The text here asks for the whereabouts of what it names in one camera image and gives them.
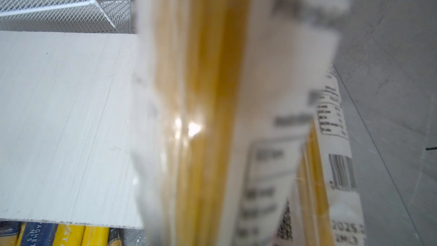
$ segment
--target tile grout line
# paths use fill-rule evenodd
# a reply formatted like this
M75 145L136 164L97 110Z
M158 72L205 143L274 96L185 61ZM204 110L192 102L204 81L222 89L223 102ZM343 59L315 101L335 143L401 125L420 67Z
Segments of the tile grout line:
M360 116L360 119L361 119L361 121L363 122L364 127L366 128L366 131L367 131L367 133L369 134L369 137L370 137L370 139L372 140L372 143L373 143L373 145L375 146L376 151L378 152L378 155L379 155L379 157L380 157L380 159L381 159L381 161L382 161L382 163L383 163L383 165L384 165L384 167L385 167L385 170L387 170L387 173L389 174L389 177L390 177L390 179L391 179L391 182L393 183L393 185L394 185L394 187L395 187L395 189L396 189L396 192L398 193L399 198L401 199L402 205L403 205L403 207L405 208L405 211L407 212L407 215L408 215L408 217L409 217L410 220L411 220L411 224L412 224L412 227L414 228L414 232L416 232L417 237L419 238L419 241L420 241L421 245L424 246L424 244L423 244L423 240L422 240L422 237L420 236L419 232L417 231L416 224L414 223L414 220L412 219L412 216L411 216L411 214L410 214L410 212L409 212L409 210L408 210L408 208L407 208L407 205L406 205L404 199L402 198L402 195L401 195L401 193L400 193L400 191L399 191L399 188L398 188L398 186L396 185L396 183L395 183L395 181L394 181L394 179L393 179L393 176L391 175L391 173L390 173L390 171L389 171L389 168L387 167L387 164L385 163L385 160L382 158L381 153L380 153L378 147L376 146L375 141L373 140L373 137L372 137L372 135L370 134L369 129L367 128L367 125L366 125L366 123L364 122L363 117L361 116L361 113L359 112L358 108L355 106L355 102L353 101L352 96L351 96L351 94L349 93L349 90L347 90L347 87L346 87L346 85L344 84L343 79L342 79L341 76L340 76L340 73L338 72L338 70L337 70L337 68L336 68L336 66L335 66L334 64L333 64L333 67L335 68L335 71L336 71L336 73L338 74L338 78L340 79L341 83L343 84L344 89L345 89L346 92L347 92L347 95L349 95L349 98L351 99L353 106L354 106L355 109L357 110L358 116Z

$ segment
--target scratch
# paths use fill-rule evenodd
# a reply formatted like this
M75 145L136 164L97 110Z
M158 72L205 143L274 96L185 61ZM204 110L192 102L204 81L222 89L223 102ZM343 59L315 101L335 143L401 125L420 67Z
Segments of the scratch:
M431 127L431 118L433 115L433 109L434 109L434 95L431 96L431 100L429 102L429 113L428 113L428 120L427 120L427 131L425 133L425 140L423 143L423 148L422 148L422 155L420 155L420 169L419 169L419 174L417 176L416 179L416 185L414 186L414 191L412 193L412 197L409 201L409 205L412 205L412 203L414 202L414 199L416 198L417 195L417 190L419 188L419 183L420 180L422 179L422 174L423 174L423 168L425 167L425 155L426 155L426 146L428 145L428 137L429 137L429 130Z

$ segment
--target white surface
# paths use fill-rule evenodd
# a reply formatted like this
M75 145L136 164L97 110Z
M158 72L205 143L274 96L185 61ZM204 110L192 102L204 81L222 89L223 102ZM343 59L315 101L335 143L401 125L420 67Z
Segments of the white surface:
M0 218L142 226L128 147L136 40L0 32Z

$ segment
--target wire mesh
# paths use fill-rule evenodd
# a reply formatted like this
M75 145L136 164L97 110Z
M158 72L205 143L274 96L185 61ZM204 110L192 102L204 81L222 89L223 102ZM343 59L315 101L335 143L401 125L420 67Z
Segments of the wire mesh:
M129 33L130 0L0 0L0 30Z

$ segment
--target transparent plastic packaging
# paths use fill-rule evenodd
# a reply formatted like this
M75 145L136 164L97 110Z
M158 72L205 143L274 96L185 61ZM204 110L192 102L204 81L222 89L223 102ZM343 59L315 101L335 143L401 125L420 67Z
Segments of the transparent plastic packaging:
M349 7L139 0L132 157L151 245L272 242Z

